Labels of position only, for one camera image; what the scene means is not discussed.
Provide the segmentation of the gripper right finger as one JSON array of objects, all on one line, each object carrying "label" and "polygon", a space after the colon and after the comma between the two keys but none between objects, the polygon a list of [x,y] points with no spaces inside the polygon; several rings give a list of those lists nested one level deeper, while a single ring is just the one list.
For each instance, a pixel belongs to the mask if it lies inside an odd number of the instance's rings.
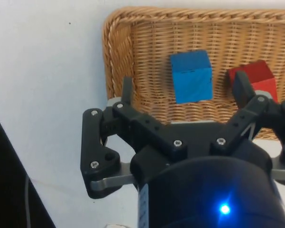
[{"label": "gripper right finger", "polygon": [[285,165],[285,101],[277,103],[256,94],[243,71],[236,72],[232,93],[239,109],[211,142],[211,154],[231,155],[240,142],[253,140],[261,129],[267,128],[275,133],[282,145],[279,160]]}]

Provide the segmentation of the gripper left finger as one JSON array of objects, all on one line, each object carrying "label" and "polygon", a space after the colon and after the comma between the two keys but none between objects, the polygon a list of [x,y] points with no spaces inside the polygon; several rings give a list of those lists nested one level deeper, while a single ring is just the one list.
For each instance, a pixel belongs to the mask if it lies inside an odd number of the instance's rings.
[{"label": "gripper left finger", "polygon": [[[142,188],[169,165],[187,158],[186,141],[132,107],[131,93],[132,79],[126,77],[120,101],[83,113],[80,169],[90,198],[105,198],[127,184]],[[135,151],[130,163],[123,163],[119,153],[106,146],[112,135]]]}]

